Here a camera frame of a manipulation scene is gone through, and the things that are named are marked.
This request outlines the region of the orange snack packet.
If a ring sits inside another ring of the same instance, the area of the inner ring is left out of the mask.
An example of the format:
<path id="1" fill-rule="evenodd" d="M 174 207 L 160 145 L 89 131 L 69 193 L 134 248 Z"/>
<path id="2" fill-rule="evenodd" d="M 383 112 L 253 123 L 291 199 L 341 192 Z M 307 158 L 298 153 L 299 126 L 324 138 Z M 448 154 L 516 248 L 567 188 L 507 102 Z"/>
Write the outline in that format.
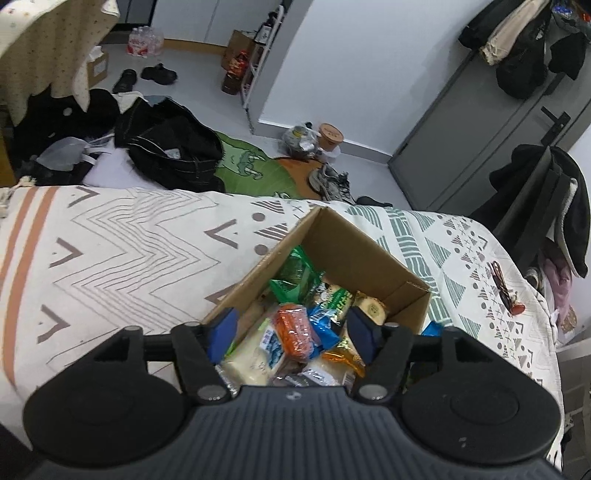
<path id="1" fill-rule="evenodd" d="M 303 305 L 280 304 L 273 314 L 273 328 L 283 346 L 283 352 L 298 363 L 310 361 L 315 356 L 315 350 L 321 346 L 321 340 Z"/>

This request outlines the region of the green snack packet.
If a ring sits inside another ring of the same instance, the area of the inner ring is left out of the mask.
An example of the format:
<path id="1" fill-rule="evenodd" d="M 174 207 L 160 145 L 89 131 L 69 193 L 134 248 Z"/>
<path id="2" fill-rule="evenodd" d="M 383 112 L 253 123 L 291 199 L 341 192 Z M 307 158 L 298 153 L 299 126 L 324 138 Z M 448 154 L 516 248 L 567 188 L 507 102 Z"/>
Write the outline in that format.
<path id="1" fill-rule="evenodd" d="M 322 274 L 315 268 L 304 247 L 297 245 L 269 281 L 270 292 L 280 304 L 304 305 L 308 296 L 321 283 Z"/>

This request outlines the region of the beige rice cracker packet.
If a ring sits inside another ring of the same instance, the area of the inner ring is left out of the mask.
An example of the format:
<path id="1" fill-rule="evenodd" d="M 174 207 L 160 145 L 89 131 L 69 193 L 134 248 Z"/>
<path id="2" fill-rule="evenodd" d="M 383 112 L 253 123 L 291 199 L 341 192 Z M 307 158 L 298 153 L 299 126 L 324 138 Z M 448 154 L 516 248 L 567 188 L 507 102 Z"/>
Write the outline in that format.
<path id="1" fill-rule="evenodd" d="M 356 292 L 353 306 L 359 307 L 377 325 L 383 325 L 389 315 L 388 308 L 381 300 L 361 291 Z"/>

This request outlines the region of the blue white bread packet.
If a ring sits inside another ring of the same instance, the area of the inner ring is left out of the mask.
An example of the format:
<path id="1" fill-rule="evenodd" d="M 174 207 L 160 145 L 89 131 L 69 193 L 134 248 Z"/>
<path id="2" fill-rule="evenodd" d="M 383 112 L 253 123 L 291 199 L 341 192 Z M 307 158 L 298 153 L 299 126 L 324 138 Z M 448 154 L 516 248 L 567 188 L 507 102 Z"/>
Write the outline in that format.
<path id="1" fill-rule="evenodd" d="M 252 326 L 235 349 L 215 369 L 232 396 L 242 386 L 266 386 L 287 357 L 270 316 Z"/>

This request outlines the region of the cardboard box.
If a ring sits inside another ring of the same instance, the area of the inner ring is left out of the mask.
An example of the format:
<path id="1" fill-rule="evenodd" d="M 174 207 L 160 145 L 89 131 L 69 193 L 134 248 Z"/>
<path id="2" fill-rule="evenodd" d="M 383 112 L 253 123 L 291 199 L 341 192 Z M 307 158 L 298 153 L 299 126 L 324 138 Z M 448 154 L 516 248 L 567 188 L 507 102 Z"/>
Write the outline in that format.
<path id="1" fill-rule="evenodd" d="M 260 319 L 270 316 L 273 320 L 280 303 L 270 292 L 269 281 L 297 245 L 304 247 L 322 274 L 321 283 L 303 305 L 321 346 L 307 363 L 286 355 L 283 367 L 267 385 L 348 386 L 353 379 L 365 376 L 370 364 L 363 363 L 346 330 L 346 314 L 354 307 L 358 291 L 386 305 L 389 315 L 384 324 L 422 331 L 431 300 L 427 285 L 334 210 L 315 208 L 222 300 L 222 307 L 238 311 L 238 331 L 225 357 Z"/>

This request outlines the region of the grey sneaker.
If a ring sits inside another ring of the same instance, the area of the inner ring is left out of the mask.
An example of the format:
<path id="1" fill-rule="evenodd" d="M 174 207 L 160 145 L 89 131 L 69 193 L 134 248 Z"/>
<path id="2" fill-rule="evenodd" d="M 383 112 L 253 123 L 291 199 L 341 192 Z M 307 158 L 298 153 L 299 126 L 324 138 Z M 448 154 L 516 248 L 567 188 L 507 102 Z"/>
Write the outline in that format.
<path id="1" fill-rule="evenodd" d="M 348 174 L 346 172 L 339 173 L 329 164 L 324 164 L 322 167 L 312 170 L 308 174 L 308 185 L 324 201 L 339 201 L 349 205 L 356 204 L 351 194 Z"/>

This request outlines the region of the patterned bed cover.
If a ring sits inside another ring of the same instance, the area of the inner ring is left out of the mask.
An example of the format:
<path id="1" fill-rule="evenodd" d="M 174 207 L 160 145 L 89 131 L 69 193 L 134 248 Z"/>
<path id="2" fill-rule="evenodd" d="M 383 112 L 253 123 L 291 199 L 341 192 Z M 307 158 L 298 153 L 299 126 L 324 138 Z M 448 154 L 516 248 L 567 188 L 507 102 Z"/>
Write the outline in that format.
<path id="1" fill-rule="evenodd" d="M 204 327 L 328 207 L 428 287 L 348 386 L 242 386 Z M 526 310 L 511 316 L 489 264 Z M 423 336 L 431 322 L 445 329 Z M 479 223 L 218 193 L 29 187 L 1 222 L 5 479 L 538 479 L 561 474 L 547 304 Z"/>

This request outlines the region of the black clothes pile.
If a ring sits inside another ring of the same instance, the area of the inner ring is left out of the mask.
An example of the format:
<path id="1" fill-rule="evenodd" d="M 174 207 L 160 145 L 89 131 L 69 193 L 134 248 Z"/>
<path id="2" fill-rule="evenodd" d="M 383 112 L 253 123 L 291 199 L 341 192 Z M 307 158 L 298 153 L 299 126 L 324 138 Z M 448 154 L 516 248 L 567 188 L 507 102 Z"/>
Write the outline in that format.
<path id="1" fill-rule="evenodd" d="M 16 176 L 41 186 L 225 190 L 215 174 L 221 139 L 170 98 L 151 105 L 138 97 L 122 110 L 109 91 L 93 89 L 83 110 L 43 91 L 6 144 Z"/>

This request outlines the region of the brown lidded cup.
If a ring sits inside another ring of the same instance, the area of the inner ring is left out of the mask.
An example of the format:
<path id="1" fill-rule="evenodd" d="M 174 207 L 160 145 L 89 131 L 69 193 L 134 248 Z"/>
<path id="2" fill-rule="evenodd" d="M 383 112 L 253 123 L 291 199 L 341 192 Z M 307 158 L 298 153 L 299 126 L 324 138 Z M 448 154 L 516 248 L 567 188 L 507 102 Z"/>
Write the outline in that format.
<path id="1" fill-rule="evenodd" d="M 332 152 L 344 141 L 344 136 L 338 128 L 329 123 L 318 126 L 318 146 L 322 150 Z"/>

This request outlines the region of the black office chair with clothes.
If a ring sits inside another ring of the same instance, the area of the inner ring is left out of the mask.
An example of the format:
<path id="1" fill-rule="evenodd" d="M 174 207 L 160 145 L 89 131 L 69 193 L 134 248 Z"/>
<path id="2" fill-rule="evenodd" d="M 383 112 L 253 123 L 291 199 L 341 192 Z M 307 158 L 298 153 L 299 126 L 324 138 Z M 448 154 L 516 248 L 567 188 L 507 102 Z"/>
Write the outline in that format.
<path id="1" fill-rule="evenodd" d="M 496 236 L 520 270 L 530 267 L 549 239 L 573 274 L 587 276 L 589 195 L 582 171 L 567 152 L 522 144 L 489 182 L 494 194 L 470 217 Z"/>

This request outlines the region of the black shoe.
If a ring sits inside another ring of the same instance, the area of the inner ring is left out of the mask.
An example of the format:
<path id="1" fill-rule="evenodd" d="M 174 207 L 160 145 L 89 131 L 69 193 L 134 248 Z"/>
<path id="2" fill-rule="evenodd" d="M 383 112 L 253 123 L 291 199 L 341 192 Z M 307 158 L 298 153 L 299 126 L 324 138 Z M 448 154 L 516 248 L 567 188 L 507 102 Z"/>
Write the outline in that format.
<path id="1" fill-rule="evenodd" d="M 162 86 L 172 85 L 177 81 L 178 78 L 175 71 L 165 68 L 162 63 L 143 68 L 140 73 L 140 77 L 143 80 L 152 81 Z"/>
<path id="2" fill-rule="evenodd" d="M 128 93 L 133 90 L 137 82 L 137 73 L 133 69 L 125 69 L 112 87 L 112 94 Z"/>

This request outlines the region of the brown paper bag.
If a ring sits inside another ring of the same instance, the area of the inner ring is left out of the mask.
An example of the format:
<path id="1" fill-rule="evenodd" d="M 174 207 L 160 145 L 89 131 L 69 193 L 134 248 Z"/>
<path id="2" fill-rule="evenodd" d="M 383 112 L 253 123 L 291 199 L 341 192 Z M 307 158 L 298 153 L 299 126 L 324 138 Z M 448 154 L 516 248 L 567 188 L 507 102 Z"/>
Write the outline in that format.
<path id="1" fill-rule="evenodd" d="M 222 92 L 236 95 L 242 90 L 242 86 L 249 84 L 258 49 L 259 44 L 251 35 L 238 30 L 232 32 L 221 60 L 221 67 L 225 71 L 221 83 Z"/>

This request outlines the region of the water bottle pack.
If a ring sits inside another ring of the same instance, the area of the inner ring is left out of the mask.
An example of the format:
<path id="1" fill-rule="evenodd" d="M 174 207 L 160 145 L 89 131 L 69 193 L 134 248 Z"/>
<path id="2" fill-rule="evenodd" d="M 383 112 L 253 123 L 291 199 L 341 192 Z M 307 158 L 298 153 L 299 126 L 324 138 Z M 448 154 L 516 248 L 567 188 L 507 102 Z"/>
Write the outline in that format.
<path id="1" fill-rule="evenodd" d="M 134 57 L 157 57 L 164 45 L 163 34 L 150 26 L 133 28 L 129 33 L 126 51 Z"/>

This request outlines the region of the hanging coats on door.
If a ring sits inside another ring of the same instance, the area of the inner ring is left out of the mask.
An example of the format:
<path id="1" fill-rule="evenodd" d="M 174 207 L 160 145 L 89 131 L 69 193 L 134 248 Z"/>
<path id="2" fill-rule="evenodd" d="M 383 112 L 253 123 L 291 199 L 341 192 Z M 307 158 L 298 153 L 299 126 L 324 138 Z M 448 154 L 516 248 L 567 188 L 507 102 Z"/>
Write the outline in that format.
<path id="1" fill-rule="evenodd" d="M 499 88 L 526 100 L 553 75 L 551 94 L 577 80 L 590 55 L 588 1 L 492 1 L 462 30 L 459 42 L 495 69 Z"/>

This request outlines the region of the dotted cream cloth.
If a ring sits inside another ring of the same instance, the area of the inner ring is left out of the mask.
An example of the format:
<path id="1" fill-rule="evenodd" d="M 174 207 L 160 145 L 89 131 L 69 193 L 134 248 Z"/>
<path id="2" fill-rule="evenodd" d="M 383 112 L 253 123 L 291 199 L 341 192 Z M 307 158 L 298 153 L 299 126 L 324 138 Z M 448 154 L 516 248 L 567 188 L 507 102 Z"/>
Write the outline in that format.
<path id="1" fill-rule="evenodd" d="M 87 58 L 119 19 L 114 0 L 11 1 L 1 9 L 1 104 L 14 124 L 49 89 L 89 105 Z"/>

